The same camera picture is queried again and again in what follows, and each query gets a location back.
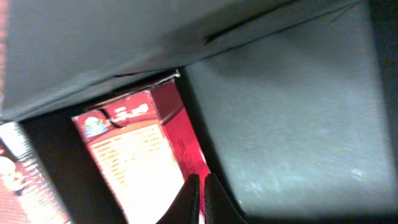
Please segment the dark snack can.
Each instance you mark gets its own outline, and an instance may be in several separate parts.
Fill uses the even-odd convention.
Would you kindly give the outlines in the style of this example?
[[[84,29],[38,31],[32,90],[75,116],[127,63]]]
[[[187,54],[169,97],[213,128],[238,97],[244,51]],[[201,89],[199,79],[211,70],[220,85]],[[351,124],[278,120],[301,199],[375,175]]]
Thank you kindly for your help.
[[[1,124],[1,223],[73,223],[42,161],[16,122]]]

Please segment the black open gift box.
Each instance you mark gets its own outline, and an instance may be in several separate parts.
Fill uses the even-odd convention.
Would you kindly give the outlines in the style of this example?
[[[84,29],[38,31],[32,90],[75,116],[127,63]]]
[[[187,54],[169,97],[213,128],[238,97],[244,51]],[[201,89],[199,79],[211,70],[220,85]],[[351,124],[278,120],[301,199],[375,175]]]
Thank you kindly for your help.
[[[396,1],[8,1],[1,118],[76,223],[123,215],[72,117],[177,69],[248,223],[397,222]]]

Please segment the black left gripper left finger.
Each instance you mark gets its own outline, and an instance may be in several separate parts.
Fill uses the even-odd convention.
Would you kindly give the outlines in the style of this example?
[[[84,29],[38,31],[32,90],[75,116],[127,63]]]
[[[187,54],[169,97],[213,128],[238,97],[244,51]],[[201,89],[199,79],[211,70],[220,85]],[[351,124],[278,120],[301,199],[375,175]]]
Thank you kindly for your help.
[[[189,175],[169,209],[156,224],[198,224],[200,212],[200,177]]]

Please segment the red cardboard carton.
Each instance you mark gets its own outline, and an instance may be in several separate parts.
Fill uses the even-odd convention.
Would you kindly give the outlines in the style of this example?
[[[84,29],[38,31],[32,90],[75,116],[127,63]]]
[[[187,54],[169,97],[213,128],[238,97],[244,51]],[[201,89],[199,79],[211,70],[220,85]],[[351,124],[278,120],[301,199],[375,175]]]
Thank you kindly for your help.
[[[173,80],[103,101],[73,117],[128,223],[155,223],[189,175],[209,167]]]

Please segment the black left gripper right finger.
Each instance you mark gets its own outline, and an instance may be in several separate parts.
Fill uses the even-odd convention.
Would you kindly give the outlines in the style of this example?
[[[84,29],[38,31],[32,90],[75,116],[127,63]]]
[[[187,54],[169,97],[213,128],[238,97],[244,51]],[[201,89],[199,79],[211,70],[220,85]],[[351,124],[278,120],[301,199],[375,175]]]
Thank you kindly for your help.
[[[205,223],[247,224],[235,209],[216,175],[205,178]]]

